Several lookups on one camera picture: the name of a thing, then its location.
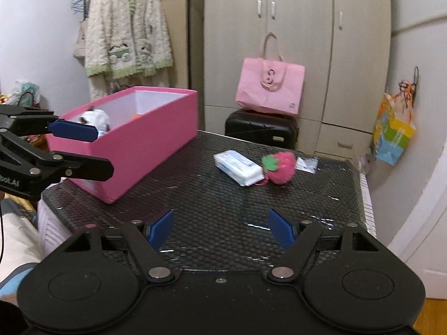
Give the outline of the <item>orange carrot plush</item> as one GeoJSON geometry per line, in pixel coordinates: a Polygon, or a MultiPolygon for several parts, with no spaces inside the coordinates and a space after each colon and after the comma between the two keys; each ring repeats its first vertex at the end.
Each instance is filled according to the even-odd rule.
{"type": "Polygon", "coordinates": [[[142,118],[142,117],[144,117],[144,114],[135,114],[135,115],[133,115],[131,122],[133,122],[139,118],[142,118]]]}

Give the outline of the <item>white wardrobe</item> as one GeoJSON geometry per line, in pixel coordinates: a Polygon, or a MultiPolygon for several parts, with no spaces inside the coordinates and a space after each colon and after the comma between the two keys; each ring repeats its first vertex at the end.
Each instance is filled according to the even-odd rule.
{"type": "Polygon", "coordinates": [[[305,67],[297,147],[354,159],[372,140],[385,90],[391,0],[205,0],[205,128],[224,132],[245,58],[305,67]]]}

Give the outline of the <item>pink paper shopping bag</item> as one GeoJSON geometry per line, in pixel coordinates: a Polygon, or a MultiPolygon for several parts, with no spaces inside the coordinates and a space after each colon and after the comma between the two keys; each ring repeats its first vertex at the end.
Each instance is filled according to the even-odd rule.
{"type": "Polygon", "coordinates": [[[281,56],[268,60],[269,38],[277,37],[272,32],[265,36],[259,58],[243,61],[235,101],[244,109],[260,113],[296,116],[305,82],[305,67],[287,63],[281,56]]]}

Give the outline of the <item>black suitcase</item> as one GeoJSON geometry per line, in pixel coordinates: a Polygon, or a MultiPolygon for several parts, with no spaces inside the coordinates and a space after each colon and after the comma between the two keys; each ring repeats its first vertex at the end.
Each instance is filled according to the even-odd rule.
{"type": "Polygon", "coordinates": [[[294,150],[298,125],[292,116],[241,109],[228,116],[225,135],[247,142],[294,150]]]}

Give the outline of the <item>small clear wrapper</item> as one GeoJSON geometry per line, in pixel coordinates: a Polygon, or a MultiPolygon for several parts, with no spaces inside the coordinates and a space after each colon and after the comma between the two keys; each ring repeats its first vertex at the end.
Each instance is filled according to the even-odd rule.
{"type": "Polygon", "coordinates": [[[318,159],[316,157],[297,157],[296,169],[306,173],[316,173],[318,159]]]}

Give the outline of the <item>white tissue pack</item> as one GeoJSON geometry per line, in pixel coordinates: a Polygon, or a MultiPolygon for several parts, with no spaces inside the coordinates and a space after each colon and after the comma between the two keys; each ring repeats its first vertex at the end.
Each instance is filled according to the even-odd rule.
{"type": "Polygon", "coordinates": [[[235,150],[215,154],[214,163],[240,186],[248,187],[264,180],[262,167],[235,150]]]}

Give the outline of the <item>pink cardboard box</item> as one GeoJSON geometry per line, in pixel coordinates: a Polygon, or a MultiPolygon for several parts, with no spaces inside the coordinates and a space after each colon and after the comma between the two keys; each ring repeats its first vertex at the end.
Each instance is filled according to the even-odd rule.
{"type": "Polygon", "coordinates": [[[47,134],[50,150],[103,157],[114,175],[107,181],[75,178],[73,183],[111,204],[197,135],[194,90],[136,86],[99,99],[92,107],[110,118],[110,131],[92,143],[47,134]],[[144,117],[133,122],[135,114],[144,117]]]}

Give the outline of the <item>pink strawberry plush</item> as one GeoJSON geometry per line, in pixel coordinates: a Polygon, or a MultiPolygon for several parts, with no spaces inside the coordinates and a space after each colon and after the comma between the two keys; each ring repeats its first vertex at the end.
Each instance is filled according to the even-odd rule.
{"type": "Polygon", "coordinates": [[[285,185],[290,182],[296,171],[296,156],[289,151],[269,154],[261,158],[264,178],[256,183],[266,185],[269,181],[275,185],[285,185]]]}

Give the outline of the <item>cream fleece pajama jacket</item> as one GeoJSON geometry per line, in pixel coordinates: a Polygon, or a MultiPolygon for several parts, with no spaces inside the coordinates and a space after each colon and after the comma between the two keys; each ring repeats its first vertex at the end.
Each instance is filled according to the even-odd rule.
{"type": "Polygon", "coordinates": [[[172,66],[161,0],[90,0],[85,37],[89,78],[153,76],[172,66]]]}

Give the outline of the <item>cream fleece pajama pants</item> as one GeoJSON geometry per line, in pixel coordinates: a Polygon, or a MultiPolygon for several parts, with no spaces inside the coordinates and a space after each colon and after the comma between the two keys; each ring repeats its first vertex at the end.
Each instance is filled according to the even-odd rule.
{"type": "Polygon", "coordinates": [[[89,78],[90,100],[94,102],[101,98],[107,97],[122,90],[132,88],[134,86],[155,86],[169,87],[170,80],[168,69],[163,68],[157,70],[153,76],[144,76],[136,74],[124,78],[114,80],[104,74],[99,74],[89,78]]]}

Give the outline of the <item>canvas tote bag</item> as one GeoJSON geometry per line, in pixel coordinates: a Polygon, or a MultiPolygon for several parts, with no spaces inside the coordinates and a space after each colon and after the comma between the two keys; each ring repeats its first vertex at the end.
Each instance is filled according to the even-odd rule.
{"type": "Polygon", "coordinates": [[[77,40],[74,44],[73,56],[81,59],[85,58],[85,36],[88,27],[88,20],[85,19],[80,23],[77,40]]]}

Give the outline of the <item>white black plush toy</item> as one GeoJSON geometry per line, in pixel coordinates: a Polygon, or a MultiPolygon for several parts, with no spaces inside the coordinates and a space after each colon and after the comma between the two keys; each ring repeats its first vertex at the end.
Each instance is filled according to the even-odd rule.
{"type": "Polygon", "coordinates": [[[96,127],[99,136],[109,132],[110,118],[103,110],[90,107],[79,118],[79,122],[84,125],[96,127]]]}

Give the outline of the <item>colorful cartoon bag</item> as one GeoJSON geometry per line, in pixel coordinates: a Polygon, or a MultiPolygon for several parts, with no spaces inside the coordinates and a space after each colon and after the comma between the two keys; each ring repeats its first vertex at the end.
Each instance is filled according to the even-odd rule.
{"type": "Polygon", "coordinates": [[[392,166],[399,161],[416,132],[414,84],[402,80],[398,87],[397,94],[383,95],[371,144],[374,157],[392,166]]]}

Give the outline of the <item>woven basket bag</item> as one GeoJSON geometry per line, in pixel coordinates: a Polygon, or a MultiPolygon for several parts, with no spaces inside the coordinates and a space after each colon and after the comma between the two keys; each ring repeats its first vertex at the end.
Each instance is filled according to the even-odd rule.
{"type": "Polygon", "coordinates": [[[19,107],[32,107],[40,108],[38,100],[31,91],[23,92],[18,99],[17,106],[19,107]]]}

